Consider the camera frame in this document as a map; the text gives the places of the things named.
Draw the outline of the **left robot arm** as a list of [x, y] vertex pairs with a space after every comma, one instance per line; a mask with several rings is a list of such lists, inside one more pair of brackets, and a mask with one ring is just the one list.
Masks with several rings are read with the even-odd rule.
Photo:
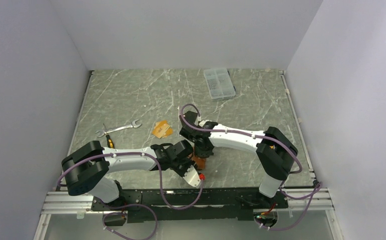
[[121, 184], [106, 178], [106, 174], [172, 170], [190, 186], [198, 188], [201, 178], [190, 157], [192, 153], [193, 147], [187, 140], [140, 149], [103, 147], [98, 140], [93, 140], [62, 160], [63, 174], [59, 180], [65, 180], [69, 195], [89, 193], [110, 209], [118, 210], [126, 203], [127, 195]]

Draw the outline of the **brown leather card holder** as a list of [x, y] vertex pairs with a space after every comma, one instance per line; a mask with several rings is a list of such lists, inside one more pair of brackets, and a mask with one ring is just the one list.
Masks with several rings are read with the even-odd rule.
[[192, 160], [195, 162], [195, 168], [197, 170], [204, 170], [205, 169], [207, 158], [201, 158], [201, 157], [193, 156]]

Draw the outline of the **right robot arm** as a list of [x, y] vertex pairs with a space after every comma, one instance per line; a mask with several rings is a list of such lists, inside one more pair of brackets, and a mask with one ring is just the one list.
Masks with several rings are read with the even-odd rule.
[[297, 148], [275, 127], [266, 131], [241, 130], [210, 120], [196, 122], [198, 116], [193, 111], [179, 115], [180, 135], [194, 143], [195, 155], [205, 159], [219, 147], [255, 153], [265, 172], [256, 200], [263, 208], [271, 206], [291, 173]]

